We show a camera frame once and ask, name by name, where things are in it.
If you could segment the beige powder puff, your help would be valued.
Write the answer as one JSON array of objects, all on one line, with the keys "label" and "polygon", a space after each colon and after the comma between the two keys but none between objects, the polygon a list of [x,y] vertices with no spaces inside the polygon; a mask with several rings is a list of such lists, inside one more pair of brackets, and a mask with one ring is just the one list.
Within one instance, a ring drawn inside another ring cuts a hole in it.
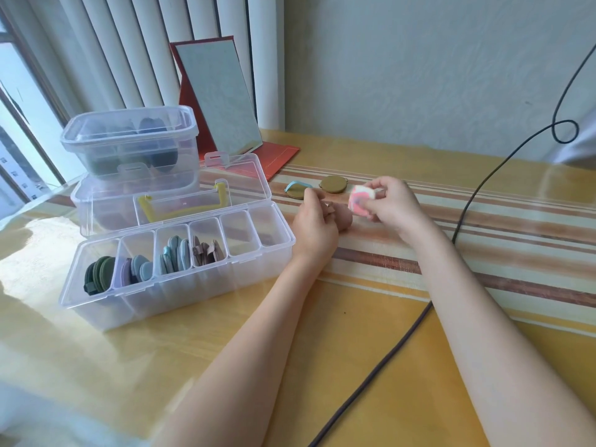
[{"label": "beige powder puff", "polygon": [[353,213],[346,204],[323,201],[322,210],[326,223],[334,224],[340,234],[351,227]]}]

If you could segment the row of beige ribbon puffs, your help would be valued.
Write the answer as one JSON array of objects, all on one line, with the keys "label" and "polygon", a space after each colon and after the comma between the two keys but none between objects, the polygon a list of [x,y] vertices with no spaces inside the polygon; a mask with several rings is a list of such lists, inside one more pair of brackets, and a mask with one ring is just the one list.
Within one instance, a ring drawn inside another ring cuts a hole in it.
[{"label": "row of beige ribbon puffs", "polygon": [[227,258],[227,253],[220,243],[213,239],[211,242],[200,241],[197,235],[191,237],[191,259],[197,267],[220,262]]}]

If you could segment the white vertical blinds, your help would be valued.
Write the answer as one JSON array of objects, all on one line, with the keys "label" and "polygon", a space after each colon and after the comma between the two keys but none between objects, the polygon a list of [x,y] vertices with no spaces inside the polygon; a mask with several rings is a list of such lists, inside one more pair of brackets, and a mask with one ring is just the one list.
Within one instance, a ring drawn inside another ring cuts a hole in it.
[{"label": "white vertical blinds", "polygon": [[259,127],[285,129],[284,0],[17,0],[65,120],[178,102],[170,44],[233,36]]}]

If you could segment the row of light blue puffs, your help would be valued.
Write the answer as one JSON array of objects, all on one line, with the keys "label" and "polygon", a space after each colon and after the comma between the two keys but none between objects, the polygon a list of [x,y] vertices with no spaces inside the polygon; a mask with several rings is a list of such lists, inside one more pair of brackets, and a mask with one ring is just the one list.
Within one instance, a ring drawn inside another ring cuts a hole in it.
[{"label": "row of light blue puffs", "polygon": [[187,238],[179,235],[170,237],[158,259],[161,275],[182,272],[191,269],[191,249]]}]

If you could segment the person's left forearm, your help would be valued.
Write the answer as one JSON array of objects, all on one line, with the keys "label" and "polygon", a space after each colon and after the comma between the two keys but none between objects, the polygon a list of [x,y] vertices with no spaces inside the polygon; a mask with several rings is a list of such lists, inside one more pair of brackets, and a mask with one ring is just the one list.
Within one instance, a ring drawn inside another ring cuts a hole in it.
[{"label": "person's left forearm", "polygon": [[261,447],[303,304],[325,262],[295,255],[177,405],[152,447]]}]

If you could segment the person's right hand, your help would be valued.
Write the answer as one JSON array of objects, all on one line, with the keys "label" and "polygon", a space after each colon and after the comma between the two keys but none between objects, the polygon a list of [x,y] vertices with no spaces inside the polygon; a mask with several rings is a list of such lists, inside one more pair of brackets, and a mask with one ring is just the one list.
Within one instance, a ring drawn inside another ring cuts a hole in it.
[{"label": "person's right hand", "polygon": [[390,222],[381,223],[394,230],[408,244],[436,230],[437,226],[422,210],[413,191],[403,180],[396,179],[396,207]]}]

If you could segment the pink white makeup sponge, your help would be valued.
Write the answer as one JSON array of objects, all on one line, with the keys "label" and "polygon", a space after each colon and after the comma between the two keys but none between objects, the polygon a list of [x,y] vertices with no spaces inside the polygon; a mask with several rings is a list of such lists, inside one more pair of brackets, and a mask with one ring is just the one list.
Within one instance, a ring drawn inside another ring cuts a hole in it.
[{"label": "pink white makeup sponge", "polygon": [[348,208],[354,216],[369,217],[370,212],[365,209],[365,200],[375,200],[377,191],[364,185],[353,186],[348,199]]}]

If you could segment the striped tablecloth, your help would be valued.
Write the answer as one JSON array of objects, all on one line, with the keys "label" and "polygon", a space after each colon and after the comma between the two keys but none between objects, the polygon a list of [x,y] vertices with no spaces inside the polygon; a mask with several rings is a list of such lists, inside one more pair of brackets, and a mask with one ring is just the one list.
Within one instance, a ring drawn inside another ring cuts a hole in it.
[{"label": "striped tablecloth", "polygon": [[[468,199],[496,166],[466,157],[463,166],[434,157],[298,159],[270,181],[288,219],[297,210],[285,186],[318,186],[332,174],[348,189],[379,175],[406,180],[423,210],[451,238]],[[456,245],[482,285],[514,320],[596,337],[596,175],[511,161],[476,194]],[[322,281],[427,302],[415,254],[387,228],[355,217]]]}]

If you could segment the person's right forearm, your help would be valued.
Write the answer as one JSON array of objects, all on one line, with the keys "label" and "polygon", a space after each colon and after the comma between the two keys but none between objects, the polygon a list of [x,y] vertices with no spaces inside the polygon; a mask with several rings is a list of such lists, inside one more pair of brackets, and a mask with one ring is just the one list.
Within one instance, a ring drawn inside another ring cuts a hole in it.
[{"label": "person's right forearm", "polygon": [[414,249],[490,447],[596,447],[596,418],[427,216],[396,222]]}]

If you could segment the grey-blue powder puff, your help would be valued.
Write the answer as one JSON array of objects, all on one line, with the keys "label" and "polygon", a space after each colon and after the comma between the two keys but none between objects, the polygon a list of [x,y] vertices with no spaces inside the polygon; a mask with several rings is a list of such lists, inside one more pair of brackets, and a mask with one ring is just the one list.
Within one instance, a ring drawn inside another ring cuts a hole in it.
[{"label": "grey-blue powder puff", "polygon": [[149,281],[153,277],[153,262],[144,255],[135,255],[130,263],[130,280],[132,284]]}]

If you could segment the pile of dark powder puffs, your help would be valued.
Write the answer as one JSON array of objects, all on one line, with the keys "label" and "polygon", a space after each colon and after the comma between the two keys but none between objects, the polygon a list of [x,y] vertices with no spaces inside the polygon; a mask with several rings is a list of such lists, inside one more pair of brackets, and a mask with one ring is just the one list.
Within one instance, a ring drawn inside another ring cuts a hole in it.
[{"label": "pile of dark powder puffs", "polygon": [[[167,130],[162,119],[145,117],[140,121],[138,127],[131,122],[109,126],[98,124],[93,126],[91,136],[93,139],[121,138],[138,134],[155,134]],[[148,169],[165,167],[166,170],[170,170],[177,161],[178,148],[172,138],[152,138],[134,142],[121,141],[118,144],[93,147],[84,157],[87,170],[95,176],[116,174],[119,172],[119,167],[125,168],[127,165],[144,164]]]}]

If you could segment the olive round powder puff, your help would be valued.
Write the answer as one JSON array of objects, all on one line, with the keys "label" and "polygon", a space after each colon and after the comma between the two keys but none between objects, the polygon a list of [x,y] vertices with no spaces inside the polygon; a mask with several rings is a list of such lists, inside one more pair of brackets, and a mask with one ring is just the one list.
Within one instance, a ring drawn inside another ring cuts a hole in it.
[{"label": "olive round powder puff", "polygon": [[330,194],[341,194],[346,191],[348,186],[348,179],[343,176],[332,174],[324,177],[320,183],[319,187]]}]

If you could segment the row of green powder puffs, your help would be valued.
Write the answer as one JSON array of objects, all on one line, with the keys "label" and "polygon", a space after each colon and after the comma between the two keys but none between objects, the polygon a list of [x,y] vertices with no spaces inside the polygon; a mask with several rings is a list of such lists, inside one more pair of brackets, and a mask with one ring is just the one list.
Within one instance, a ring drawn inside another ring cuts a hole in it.
[{"label": "row of green powder puffs", "polygon": [[110,288],[115,269],[115,257],[105,255],[91,263],[84,276],[84,291],[89,296],[104,293]]}]

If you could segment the person's left hand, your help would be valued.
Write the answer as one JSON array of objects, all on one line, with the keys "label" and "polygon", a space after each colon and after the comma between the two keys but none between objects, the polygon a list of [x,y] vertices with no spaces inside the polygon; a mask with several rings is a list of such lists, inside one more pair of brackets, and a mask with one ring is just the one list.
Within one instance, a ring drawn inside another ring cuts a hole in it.
[{"label": "person's left hand", "polygon": [[301,204],[291,229],[296,238],[292,259],[318,274],[331,260],[338,246],[339,232],[336,226],[326,223],[324,215],[306,214]]}]

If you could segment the red framed standing mirror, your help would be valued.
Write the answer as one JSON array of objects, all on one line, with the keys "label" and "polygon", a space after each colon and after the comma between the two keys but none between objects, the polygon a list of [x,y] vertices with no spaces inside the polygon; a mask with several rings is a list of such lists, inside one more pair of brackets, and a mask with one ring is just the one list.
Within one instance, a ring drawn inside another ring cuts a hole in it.
[{"label": "red framed standing mirror", "polygon": [[234,37],[169,46],[181,73],[178,104],[190,107],[197,123],[200,161],[207,154],[256,154],[265,179],[271,181],[299,148],[263,141]]}]

